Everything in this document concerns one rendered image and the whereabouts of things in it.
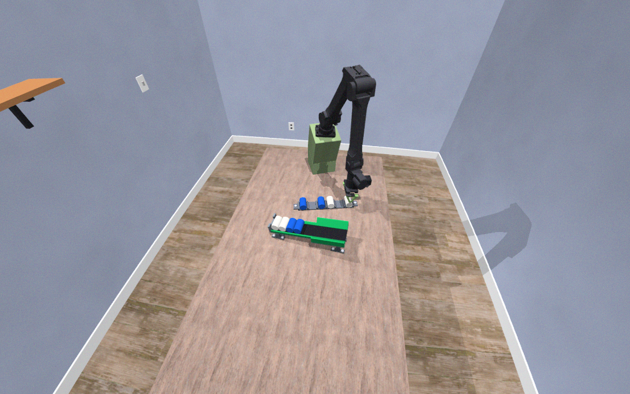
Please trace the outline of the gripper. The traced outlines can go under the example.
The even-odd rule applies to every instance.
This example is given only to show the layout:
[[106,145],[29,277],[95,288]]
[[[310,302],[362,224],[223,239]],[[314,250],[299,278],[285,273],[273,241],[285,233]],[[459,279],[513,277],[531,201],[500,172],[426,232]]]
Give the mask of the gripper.
[[[351,204],[352,201],[354,199],[357,199],[357,197],[358,197],[358,189],[352,189],[353,182],[349,181],[348,179],[344,179],[343,180],[343,187],[345,188],[345,193],[346,193],[346,196],[347,196],[348,203]],[[355,192],[355,194],[350,194],[350,193],[354,193],[354,192]],[[353,199],[349,200],[350,197],[353,197]]]

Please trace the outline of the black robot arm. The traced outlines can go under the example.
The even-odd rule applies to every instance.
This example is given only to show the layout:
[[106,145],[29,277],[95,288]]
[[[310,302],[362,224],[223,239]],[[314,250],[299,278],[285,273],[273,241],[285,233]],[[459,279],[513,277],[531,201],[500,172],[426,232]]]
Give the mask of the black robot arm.
[[335,137],[335,125],[342,119],[343,104],[347,99],[352,101],[352,127],[345,169],[348,172],[347,179],[353,182],[352,189],[362,190],[369,187],[372,182],[370,175],[364,176],[361,171],[364,164],[362,146],[366,111],[370,97],[375,96],[377,82],[361,65],[344,67],[342,72],[342,81],[330,105],[318,114],[320,123],[315,127],[316,136]]

